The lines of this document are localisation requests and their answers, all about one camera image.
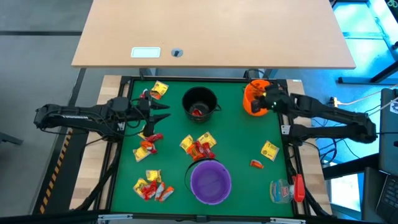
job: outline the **wooden table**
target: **wooden table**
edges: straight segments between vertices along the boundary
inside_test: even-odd
[[[355,68],[327,0],[94,0],[72,65]]]
[[[104,77],[97,104],[106,103],[111,98],[118,95],[119,83],[121,76],[107,75]],[[288,89],[291,93],[304,94],[303,83],[300,80],[287,80]],[[298,124],[311,126],[311,120],[308,118],[297,118],[294,121]],[[90,133],[87,142],[100,138],[96,133]],[[81,162],[80,171],[76,181],[75,190],[72,197],[70,208],[79,206],[93,190],[98,183],[100,170],[103,163],[106,142],[100,141],[86,147],[83,160]],[[319,161],[318,151],[309,145],[304,144],[299,147],[305,183],[309,191],[312,193],[322,208],[331,213],[329,198],[326,192],[325,181],[323,180],[322,168]],[[106,194],[103,194],[100,201],[100,208],[104,208]],[[298,207],[299,213],[303,213],[302,205]]]

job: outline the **gray floor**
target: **gray floor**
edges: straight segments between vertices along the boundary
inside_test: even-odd
[[[90,0],[0,0],[0,30],[82,30],[90,5]],[[343,32],[378,32],[363,4],[338,4],[335,13]],[[0,36],[0,131],[24,140],[21,146],[0,144],[0,216],[30,211],[55,138],[35,128],[34,110],[46,103],[67,103],[78,73],[70,66],[78,40],[79,37]],[[303,80],[306,94],[323,102],[330,96],[349,102],[380,90],[382,87],[336,84],[340,76],[373,76],[394,61],[383,40],[351,39],[347,43],[357,65],[355,70],[283,69],[276,78]],[[103,75],[137,75],[137,70],[88,69],[78,106],[96,102]],[[161,69],[160,75],[241,77],[243,70]],[[355,105],[356,109],[373,108],[379,98],[370,97]],[[342,108],[355,110],[354,106]],[[379,123],[379,115],[372,119]],[[329,142],[319,140],[318,144],[322,147]],[[378,151],[377,143],[348,144],[358,156]],[[336,160],[352,159],[349,150],[339,144]]]

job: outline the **black pot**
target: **black pot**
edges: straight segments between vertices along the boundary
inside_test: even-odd
[[[214,111],[221,111],[216,95],[205,87],[189,89],[182,98],[182,106],[188,119],[197,123],[208,121]],[[195,109],[199,110],[202,115],[193,115]]]

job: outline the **green mat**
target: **green mat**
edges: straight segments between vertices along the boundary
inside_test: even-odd
[[[132,97],[137,98],[143,89],[151,89],[154,83],[135,81]],[[169,85],[169,89],[159,102],[169,105],[170,109],[153,111],[154,114],[171,114],[155,126],[155,132],[162,133],[164,139],[156,142],[157,154],[149,155],[137,163],[132,150],[139,147],[140,137],[124,138],[111,211],[292,217],[291,204],[272,203],[269,195],[269,184],[272,180],[287,178],[277,114],[269,112],[259,118],[248,115],[242,106],[245,83],[165,83]],[[214,112],[211,119],[203,124],[188,120],[182,108],[183,94],[195,86],[205,86],[213,90],[222,107],[222,111]],[[139,129],[127,128],[126,134],[137,130]],[[212,148],[216,159],[229,170],[232,179],[232,191],[219,205],[200,203],[184,184],[185,171],[193,161],[179,144],[188,134],[197,139],[207,131],[217,140],[217,145]],[[274,162],[260,153],[267,140],[280,148]],[[249,166],[252,159],[261,161],[264,169]],[[146,178],[145,171],[148,169],[161,169],[162,180],[166,186],[175,189],[163,203],[153,199],[144,201],[132,189],[138,178]],[[189,179],[190,173],[186,180],[188,186]]]

